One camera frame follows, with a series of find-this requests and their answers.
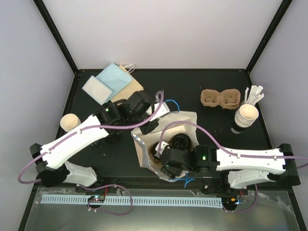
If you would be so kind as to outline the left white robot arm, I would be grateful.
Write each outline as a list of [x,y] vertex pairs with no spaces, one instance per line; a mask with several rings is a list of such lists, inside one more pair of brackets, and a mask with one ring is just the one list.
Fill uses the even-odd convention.
[[45,187],[73,183],[88,187],[92,192],[103,188],[103,179],[92,167],[82,167],[68,160],[98,140],[113,138],[121,130],[133,129],[157,121],[164,93],[155,97],[145,91],[136,91],[128,99],[107,101],[83,123],[59,139],[45,145],[30,147],[38,182]]

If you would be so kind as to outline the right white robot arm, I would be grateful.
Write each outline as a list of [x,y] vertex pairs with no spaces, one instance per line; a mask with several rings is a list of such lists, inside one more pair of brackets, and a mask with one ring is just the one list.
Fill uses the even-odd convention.
[[269,150],[236,150],[214,145],[197,145],[190,150],[164,142],[157,145],[155,151],[162,166],[168,167],[166,174],[170,178],[179,176],[182,171],[212,172],[220,176],[218,186],[224,194],[264,182],[286,187],[301,183],[289,144]]

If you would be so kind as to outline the checkered pastry paper bag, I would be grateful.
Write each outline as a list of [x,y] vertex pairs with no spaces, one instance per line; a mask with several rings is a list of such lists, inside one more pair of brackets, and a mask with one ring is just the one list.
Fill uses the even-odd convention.
[[174,121],[185,121],[195,124],[197,122],[197,113],[180,110],[172,112],[167,102],[173,102],[178,108],[180,107],[175,100],[165,100],[158,112],[159,114],[164,114],[159,118],[158,126],[146,135],[142,134],[140,128],[135,128],[131,132],[131,136],[134,140],[140,167],[151,170],[161,180],[176,182],[184,178],[188,172],[181,170],[180,175],[172,179],[160,170],[162,165],[154,162],[153,154],[156,154],[159,142],[161,142],[160,146],[161,150],[163,150],[166,145],[170,146],[172,138],[180,133],[188,135],[192,141],[192,147],[197,146],[199,142],[196,136],[196,127],[186,123],[178,123],[168,128],[166,127]]

